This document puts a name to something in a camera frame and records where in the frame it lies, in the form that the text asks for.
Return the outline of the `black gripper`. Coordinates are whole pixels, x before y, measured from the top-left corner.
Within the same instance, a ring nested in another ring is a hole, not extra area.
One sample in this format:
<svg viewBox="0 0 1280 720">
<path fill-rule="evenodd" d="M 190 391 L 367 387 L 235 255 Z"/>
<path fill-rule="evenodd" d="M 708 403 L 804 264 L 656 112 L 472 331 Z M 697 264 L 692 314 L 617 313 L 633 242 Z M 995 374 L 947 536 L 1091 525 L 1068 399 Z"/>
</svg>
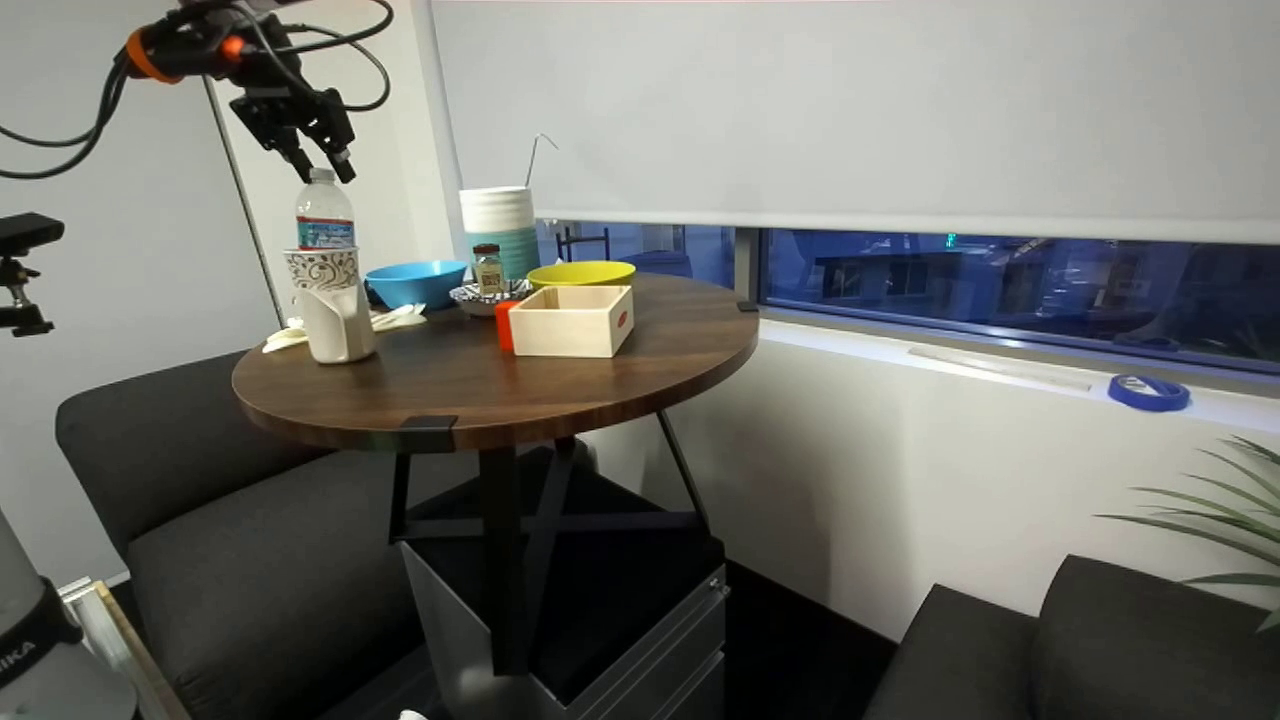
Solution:
<svg viewBox="0 0 1280 720">
<path fill-rule="evenodd" d="M 349 129 L 349 112 L 335 88 L 314 88 L 297 62 L 273 58 L 263 51 L 250 51 L 235 62 L 233 81 L 240 85 L 240 96 L 233 101 L 240 123 L 263 148 L 275 148 L 303 183 L 314 179 L 314 161 L 302 148 L 302 141 L 323 148 L 330 166 L 339 183 L 357 179 L 357 134 Z"/>
</svg>

